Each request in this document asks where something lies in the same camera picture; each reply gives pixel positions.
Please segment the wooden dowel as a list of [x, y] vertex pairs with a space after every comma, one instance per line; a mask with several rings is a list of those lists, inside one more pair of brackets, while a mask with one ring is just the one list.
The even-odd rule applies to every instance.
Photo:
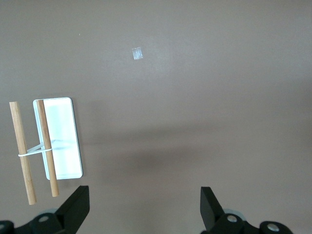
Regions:
[[40, 100], [37, 100], [36, 103], [37, 103], [37, 108], [38, 108], [38, 113], [39, 113], [39, 122], [40, 122], [42, 137], [43, 137], [43, 143], [44, 143], [44, 147], [46, 150], [46, 160], [47, 160], [48, 173], [49, 173], [49, 178], [50, 178], [51, 193], [52, 193], [52, 197], [57, 197], [59, 195], [59, 187], [58, 187], [58, 182], [57, 182], [52, 144], [51, 144], [51, 139], [49, 135], [49, 128], [48, 128], [48, 123], [47, 123], [44, 101], [40, 99]]
[[24, 134], [23, 124], [22, 124], [22, 119], [21, 119], [21, 114], [20, 114], [20, 107], [19, 107], [18, 102], [16, 101], [9, 102], [9, 106], [10, 106], [12, 121], [14, 125], [18, 151], [20, 155], [19, 158], [20, 158], [28, 203], [29, 205], [34, 205], [37, 202], [37, 198], [36, 198], [34, 184], [32, 180], [29, 158], [28, 156], [25, 156], [25, 154], [27, 154], [27, 147], [26, 147], [25, 134]]

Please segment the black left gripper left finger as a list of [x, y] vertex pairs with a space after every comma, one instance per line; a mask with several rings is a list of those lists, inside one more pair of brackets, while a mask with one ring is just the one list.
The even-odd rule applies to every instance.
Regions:
[[76, 234], [89, 211], [89, 187], [79, 186], [53, 213], [39, 214], [20, 227], [0, 220], [0, 234]]

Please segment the white tray rack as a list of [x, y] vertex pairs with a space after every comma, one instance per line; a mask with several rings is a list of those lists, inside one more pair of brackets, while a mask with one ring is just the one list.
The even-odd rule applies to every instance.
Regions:
[[72, 99], [46, 98], [43, 103], [57, 179], [82, 177], [83, 169]]

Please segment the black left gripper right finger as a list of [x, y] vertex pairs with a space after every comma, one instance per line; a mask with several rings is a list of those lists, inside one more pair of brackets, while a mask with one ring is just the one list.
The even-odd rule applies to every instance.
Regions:
[[224, 210], [210, 187], [201, 187], [200, 214], [205, 226], [200, 234], [293, 234], [287, 226], [274, 221], [254, 227], [240, 212]]

